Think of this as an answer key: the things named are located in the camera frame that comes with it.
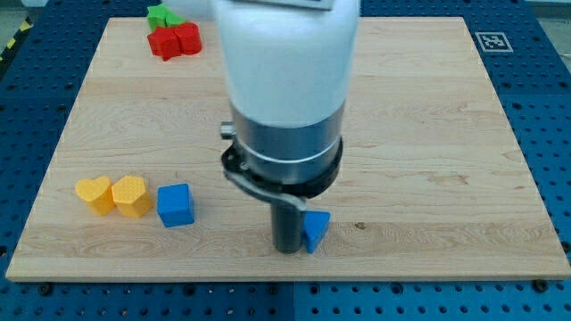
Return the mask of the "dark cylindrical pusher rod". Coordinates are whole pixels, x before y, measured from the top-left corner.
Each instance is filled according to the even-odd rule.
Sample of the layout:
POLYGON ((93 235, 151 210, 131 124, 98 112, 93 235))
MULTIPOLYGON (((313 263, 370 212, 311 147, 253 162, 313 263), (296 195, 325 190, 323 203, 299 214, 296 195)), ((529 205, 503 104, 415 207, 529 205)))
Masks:
POLYGON ((286 202, 270 204, 272 240, 281 253, 296 253, 302 247, 304 212, 286 202))

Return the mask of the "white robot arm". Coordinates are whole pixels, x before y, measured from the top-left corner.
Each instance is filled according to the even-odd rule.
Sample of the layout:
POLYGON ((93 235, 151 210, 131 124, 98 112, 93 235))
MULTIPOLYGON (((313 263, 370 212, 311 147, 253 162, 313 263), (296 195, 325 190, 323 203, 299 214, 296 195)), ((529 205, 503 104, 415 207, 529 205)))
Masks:
POLYGON ((302 246, 306 200, 335 181, 360 4, 356 0, 165 0, 212 21, 226 70, 225 177, 271 208, 274 247, 302 246))

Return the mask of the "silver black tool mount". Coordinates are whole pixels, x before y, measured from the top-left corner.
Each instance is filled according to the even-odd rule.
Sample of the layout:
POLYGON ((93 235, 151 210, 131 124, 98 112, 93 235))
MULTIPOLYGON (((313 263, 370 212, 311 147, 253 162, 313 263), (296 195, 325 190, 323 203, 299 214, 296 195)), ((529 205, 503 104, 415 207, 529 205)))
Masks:
POLYGON ((232 144, 221 156, 226 179, 252 197, 306 211, 305 201, 333 184, 343 155, 340 105, 326 118, 281 128, 232 107, 220 135, 232 144))

